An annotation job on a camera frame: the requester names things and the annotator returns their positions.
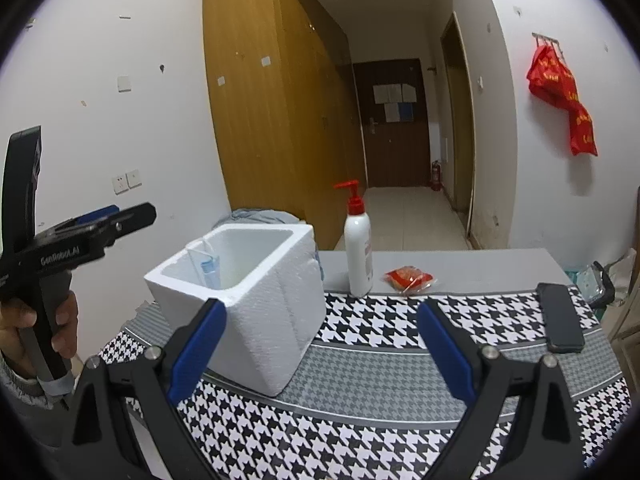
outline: gray cloth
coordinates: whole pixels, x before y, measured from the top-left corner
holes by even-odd
[[[2,394],[14,410],[24,429],[36,443],[42,461],[50,475],[69,480],[58,462],[57,453],[62,433],[68,421],[68,411],[60,402],[52,402],[36,380],[26,380],[16,374],[0,352],[0,386]]]
[[[238,222],[241,224],[297,224],[300,218],[286,211],[275,209],[241,208],[231,212],[231,215],[217,222],[213,228],[224,224]]]

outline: pump bottle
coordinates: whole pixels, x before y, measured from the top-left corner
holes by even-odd
[[[358,195],[357,180],[336,184],[335,189],[351,188],[347,202],[347,219],[344,223],[344,246],[347,252],[349,288],[351,295],[361,298],[373,286],[371,254],[371,222],[365,212],[364,201]]]

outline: electrical outlet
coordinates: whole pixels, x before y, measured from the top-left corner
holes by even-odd
[[[127,173],[127,185],[129,189],[142,186],[142,179],[140,178],[140,170],[133,170]]]
[[[111,183],[113,184],[113,191],[116,195],[129,190],[129,186],[127,186],[127,177],[124,175],[114,176],[111,179]]]

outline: white wall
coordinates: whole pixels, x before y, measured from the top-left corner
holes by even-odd
[[[35,17],[0,73],[0,156],[11,133],[42,125],[36,223],[44,229],[111,203],[158,210],[155,225],[74,273],[86,358],[151,299],[143,275],[229,210],[202,0],[47,0]],[[119,75],[130,76],[131,92],[118,93]],[[135,168],[143,185],[115,196],[111,177]]]
[[[454,193],[449,89],[440,44],[453,11],[462,30],[474,102],[476,173],[471,231],[486,249],[506,248],[513,217],[518,146],[513,79],[492,0],[434,0],[428,19],[428,35],[438,68],[440,128],[449,150],[443,181],[449,193]],[[480,76],[483,91],[476,84]]]
[[[598,0],[494,3],[509,52],[518,121],[510,245],[546,247],[565,267],[611,262],[632,243],[640,185],[638,60]],[[598,157],[572,156],[567,114],[530,95],[525,75],[536,46],[532,32],[560,40],[593,119]]]
[[[429,118],[431,160],[440,158],[440,124],[434,88],[431,51],[422,14],[376,13],[345,24],[351,61],[364,63],[387,59],[420,59]]]

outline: hand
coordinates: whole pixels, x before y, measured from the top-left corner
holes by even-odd
[[[22,346],[18,329],[35,322],[36,312],[17,298],[0,306],[0,351],[14,372],[26,379],[34,378],[36,371]],[[63,358],[71,359],[78,350],[78,303],[74,293],[69,292],[56,309],[56,322],[61,328],[53,336],[51,346]]]

